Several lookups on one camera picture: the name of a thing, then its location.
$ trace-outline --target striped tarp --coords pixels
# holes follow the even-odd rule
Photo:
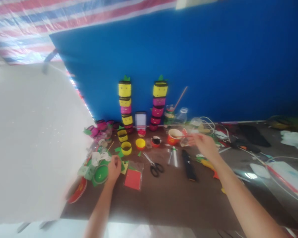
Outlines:
[[[43,62],[54,50],[51,33],[174,7],[175,0],[0,0],[0,55],[11,65]]]

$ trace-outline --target craft toy tower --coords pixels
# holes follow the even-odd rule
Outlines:
[[[131,83],[130,77],[125,75],[124,80],[118,84],[120,112],[125,130],[128,134],[133,132],[132,115],[131,115]]]
[[[160,75],[158,81],[156,81],[153,86],[153,106],[149,125],[149,129],[151,131],[156,131],[158,129],[158,125],[161,122],[163,109],[166,104],[167,90],[168,83],[166,80],[163,80],[163,76]]]

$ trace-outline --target phone screen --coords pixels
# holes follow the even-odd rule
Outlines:
[[[146,130],[147,127],[147,113],[146,112],[136,112],[136,129]]]

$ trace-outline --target white board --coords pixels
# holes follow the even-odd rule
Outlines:
[[[0,67],[0,223],[58,219],[92,143],[93,119],[52,65]]]

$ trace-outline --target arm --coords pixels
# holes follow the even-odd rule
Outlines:
[[[189,143],[196,145],[199,151],[213,164],[233,211],[248,238],[287,237],[225,163],[211,137],[204,134],[194,134]]]
[[[89,218],[84,236],[85,238],[101,238],[104,236],[113,189],[120,174],[121,167],[122,163],[119,156],[113,155],[111,162],[108,164],[108,179],[102,193],[100,194],[93,213]]]

